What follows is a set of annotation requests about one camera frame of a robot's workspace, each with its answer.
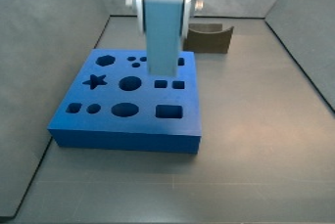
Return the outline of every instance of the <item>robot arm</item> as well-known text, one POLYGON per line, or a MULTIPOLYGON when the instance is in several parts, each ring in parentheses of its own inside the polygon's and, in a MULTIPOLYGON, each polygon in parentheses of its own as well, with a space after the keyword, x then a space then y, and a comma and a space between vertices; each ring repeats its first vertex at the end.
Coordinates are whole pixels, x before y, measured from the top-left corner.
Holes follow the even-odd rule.
POLYGON ((180 42, 187 37, 189 18, 201 0, 127 0, 138 13, 139 32, 146 36, 148 73, 175 76, 180 42))

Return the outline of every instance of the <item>rectangular hole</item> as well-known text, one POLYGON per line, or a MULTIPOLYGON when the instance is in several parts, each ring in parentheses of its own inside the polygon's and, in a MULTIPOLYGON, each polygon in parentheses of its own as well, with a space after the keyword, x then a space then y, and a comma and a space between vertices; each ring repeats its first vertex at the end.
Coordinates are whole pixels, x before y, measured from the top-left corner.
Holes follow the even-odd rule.
POLYGON ((182 118, 183 117, 183 108, 182 108, 182 106, 156 105, 155 106, 155 117, 156 118, 182 118))
POLYGON ((166 88, 167 81, 166 80, 154 80, 154 88, 166 88))
POLYGON ((172 88, 174 88, 174 89, 184 89, 184 81, 175 80, 175 81, 172 82, 172 88))
POLYGON ((77 113, 80 111, 81 104, 80 103, 71 103, 67 107, 68 113, 77 113))
POLYGON ((180 57, 178 59, 178 66, 183 66, 184 65, 184 59, 180 57))

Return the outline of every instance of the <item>star-shaped hole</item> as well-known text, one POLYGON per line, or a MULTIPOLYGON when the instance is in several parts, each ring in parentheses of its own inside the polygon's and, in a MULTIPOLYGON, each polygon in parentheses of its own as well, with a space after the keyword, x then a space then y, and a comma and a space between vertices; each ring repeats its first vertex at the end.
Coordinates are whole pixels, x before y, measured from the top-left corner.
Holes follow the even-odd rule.
POLYGON ((105 75, 96 76, 91 74, 88 80, 84 81, 83 84, 88 85, 89 90, 92 90, 96 86, 101 86, 107 84, 107 82, 103 80, 104 78, 105 78, 105 75))

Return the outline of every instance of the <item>circular hole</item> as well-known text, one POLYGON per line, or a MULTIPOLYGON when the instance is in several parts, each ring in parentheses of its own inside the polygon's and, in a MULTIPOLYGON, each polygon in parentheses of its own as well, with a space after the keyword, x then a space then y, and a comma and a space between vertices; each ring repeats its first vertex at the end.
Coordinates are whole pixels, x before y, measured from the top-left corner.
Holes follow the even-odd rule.
POLYGON ((119 117, 130 117, 139 112, 139 107, 131 103, 116 104, 111 108, 111 113, 119 117))
POLYGON ((87 112, 88 113, 97 113, 100 110, 100 106, 97 104, 91 104, 88 107, 87 107, 87 112))
POLYGON ((138 77, 128 76, 120 80, 119 87, 124 91, 134 91, 140 87, 140 79, 138 77))
POLYGON ((131 66, 132 66, 132 67, 139 67, 140 64, 139 64, 139 63, 134 63, 134 64, 131 64, 131 66))
POLYGON ((136 59, 136 57, 134 57, 134 56, 128 56, 128 58, 127 58, 127 60, 128 60, 130 62, 132 62, 135 59, 136 59))

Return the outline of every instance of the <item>shape sorter block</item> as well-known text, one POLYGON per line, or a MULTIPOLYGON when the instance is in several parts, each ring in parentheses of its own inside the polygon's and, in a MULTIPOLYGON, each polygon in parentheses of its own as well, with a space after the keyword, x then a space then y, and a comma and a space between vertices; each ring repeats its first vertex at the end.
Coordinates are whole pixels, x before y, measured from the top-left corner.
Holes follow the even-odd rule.
POLYGON ((180 53, 170 77, 147 73, 144 51, 93 49, 48 131, 61 147, 195 154, 194 53, 180 53))

